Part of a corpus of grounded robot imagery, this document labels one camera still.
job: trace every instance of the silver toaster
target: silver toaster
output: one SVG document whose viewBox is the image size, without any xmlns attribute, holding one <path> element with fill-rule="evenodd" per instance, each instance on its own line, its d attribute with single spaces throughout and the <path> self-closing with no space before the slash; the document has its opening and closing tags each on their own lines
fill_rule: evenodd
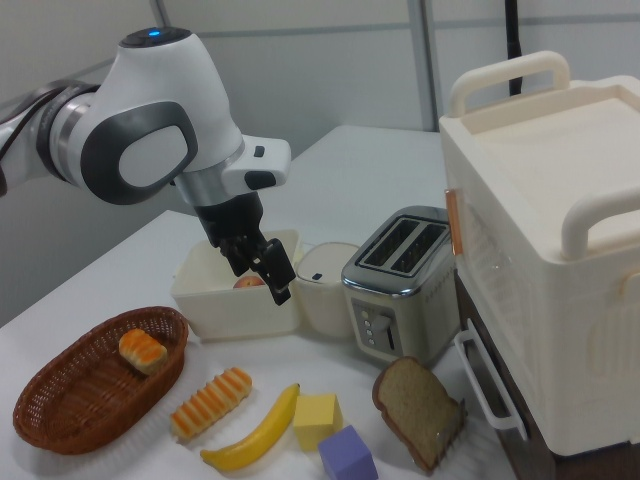
<svg viewBox="0 0 640 480">
<path fill-rule="evenodd" d="M 384 361 L 437 357 L 459 327 L 447 211 L 396 212 L 342 270 L 360 349 Z"/>
</svg>

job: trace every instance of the brown basket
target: brown basket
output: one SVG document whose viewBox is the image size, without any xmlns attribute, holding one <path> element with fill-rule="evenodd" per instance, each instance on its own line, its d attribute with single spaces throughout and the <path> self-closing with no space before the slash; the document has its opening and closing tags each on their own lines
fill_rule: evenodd
<svg viewBox="0 0 640 480">
<path fill-rule="evenodd" d="M 167 348 L 150 376 L 118 352 L 120 337 L 141 328 Z M 153 407 L 182 372 L 186 319 L 168 307 L 125 312 L 93 328 L 49 362 L 25 387 L 13 426 L 26 442 L 62 454 L 93 451 L 116 439 Z"/>
</svg>

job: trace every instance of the bread roll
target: bread roll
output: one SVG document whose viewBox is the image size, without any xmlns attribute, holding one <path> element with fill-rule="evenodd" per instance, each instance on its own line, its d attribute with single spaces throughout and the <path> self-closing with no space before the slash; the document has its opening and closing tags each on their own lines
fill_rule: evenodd
<svg viewBox="0 0 640 480">
<path fill-rule="evenodd" d="M 416 465 L 429 475 L 464 425 L 458 402 L 413 357 L 399 358 L 380 374 L 373 387 L 373 403 Z"/>
<path fill-rule="evenodd" d="M 139 328 L 129 330 L 120 338 L 119 351 L 120 355 L 145 375 L 156 372 L 167 361 L 167 349 Z"/>
<path fill-rule="evenodd" d="M 251 392 L 251 377 L 238 367 L 227 369 L 171 414 L 171 433 L 189 440 L 206 430 Z"/>
</svg>

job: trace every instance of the foam block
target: foam block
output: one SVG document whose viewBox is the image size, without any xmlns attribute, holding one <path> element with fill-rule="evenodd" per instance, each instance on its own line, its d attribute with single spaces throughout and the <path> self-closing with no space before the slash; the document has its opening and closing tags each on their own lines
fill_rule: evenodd
<svg viewBox="0 0 640 480">
<path fill-rule="evenodd" d="M 331 480 L 376 480 L 371 451 L 349 425 L 318 444 L 324 470 Z"/>
<path fill-rule="evenodd" d="M 342 424 L 342 412 L 335 393 L 298 397 L 293 431 L 302 450 L 317 450 L 318 443 L 340 430 Z"/>
</svg>

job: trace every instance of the toaster button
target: toaster button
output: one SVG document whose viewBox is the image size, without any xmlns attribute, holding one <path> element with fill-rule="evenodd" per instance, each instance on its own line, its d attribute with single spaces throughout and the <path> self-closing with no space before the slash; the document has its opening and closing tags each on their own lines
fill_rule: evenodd
<svg viewBox="0 0 640 480">
<path fill-rule="evenodd" d="M 382 333 L 386 331 L 391 326 L 391 318 L 387 315 L 378 315 L 371 322 L 371 330 L 376 333 Z"/>
</svg>

